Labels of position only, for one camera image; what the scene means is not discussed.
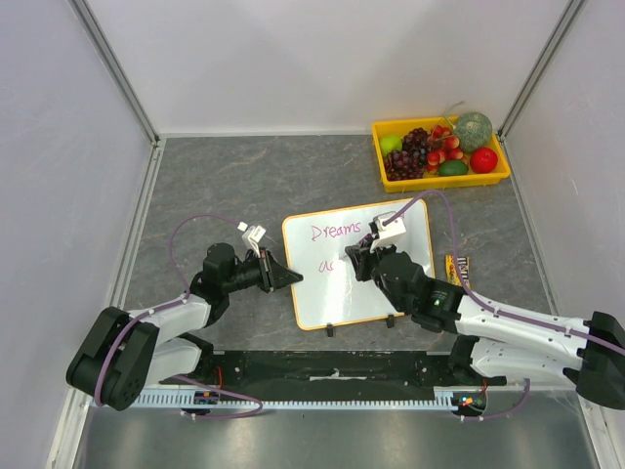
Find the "orange framed whiteboard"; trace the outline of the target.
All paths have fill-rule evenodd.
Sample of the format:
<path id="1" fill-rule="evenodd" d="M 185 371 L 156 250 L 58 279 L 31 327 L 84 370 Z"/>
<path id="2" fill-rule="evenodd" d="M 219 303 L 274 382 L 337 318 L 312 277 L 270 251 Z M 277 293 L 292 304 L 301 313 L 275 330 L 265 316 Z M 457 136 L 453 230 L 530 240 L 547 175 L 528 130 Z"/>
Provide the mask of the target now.
<path id="1" fill-rule="evenodd" d="M 373 281 L 357 281 L 351 261 L 340 255 L 346 246 L 370 233 L 369 223 L 375 216 L 398 211 L 407 202 L 405 198 L 371 203 L 295 215 L 283 221 L 288 268 L 304 276 L 291 286 L 301 329 L 400 315 Z"/>

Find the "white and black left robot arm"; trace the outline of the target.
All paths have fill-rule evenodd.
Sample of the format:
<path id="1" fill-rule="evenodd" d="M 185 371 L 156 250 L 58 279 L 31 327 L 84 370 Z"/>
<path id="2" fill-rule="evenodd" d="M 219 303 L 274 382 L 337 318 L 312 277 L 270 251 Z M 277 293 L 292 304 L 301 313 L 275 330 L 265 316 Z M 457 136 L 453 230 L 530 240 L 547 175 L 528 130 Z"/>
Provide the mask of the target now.
<path id="1" fill-rule="evenodd" d="M 179 374 L 193 384 L 206 383 L 215 369 L 205 354 L 212 348 L 191 333 L 219 320 L 234 292 L 257 287 L 272 293 L 303 278 L 266 248 L 239 258 L 231 245 L 215 243 L 188 291 L 175 300 L 143 311 L 103 309 L 71 360 L 65 381 L 96 405 L 115 410 L 128 408 L 144 386 Z"/>

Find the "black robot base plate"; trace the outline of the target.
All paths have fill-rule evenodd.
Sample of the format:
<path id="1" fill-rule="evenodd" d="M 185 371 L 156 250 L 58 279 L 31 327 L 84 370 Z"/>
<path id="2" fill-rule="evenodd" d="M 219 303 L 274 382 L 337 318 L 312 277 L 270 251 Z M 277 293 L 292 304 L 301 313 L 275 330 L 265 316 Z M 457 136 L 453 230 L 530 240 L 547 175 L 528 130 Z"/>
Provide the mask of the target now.
<path id="1" fill-rule="evenodd" d="M 435 387 L 501 387 L 451 354 L 424 351 L 224 351 L 189 375 L 263 402 L 430 400 Z"/>

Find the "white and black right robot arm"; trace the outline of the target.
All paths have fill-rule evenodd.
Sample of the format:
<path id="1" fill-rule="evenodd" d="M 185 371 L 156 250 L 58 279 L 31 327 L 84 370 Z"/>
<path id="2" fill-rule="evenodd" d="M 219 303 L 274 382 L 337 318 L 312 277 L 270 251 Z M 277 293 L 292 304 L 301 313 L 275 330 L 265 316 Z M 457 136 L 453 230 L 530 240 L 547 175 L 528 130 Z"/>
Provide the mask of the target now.
<path id="1" fill-rule="evenodd" d="M 623 409 L 624 328 L 612 315 L 594 312 L 584 320 L 501 304 L 428 277 L 393 245 L 359 243 L 345 252 L 356 279 L 373 281 L 398 312 L 431 332 L 456 335 L 446 367 L 454 382 L 568 381 L 584 399 Z"/>

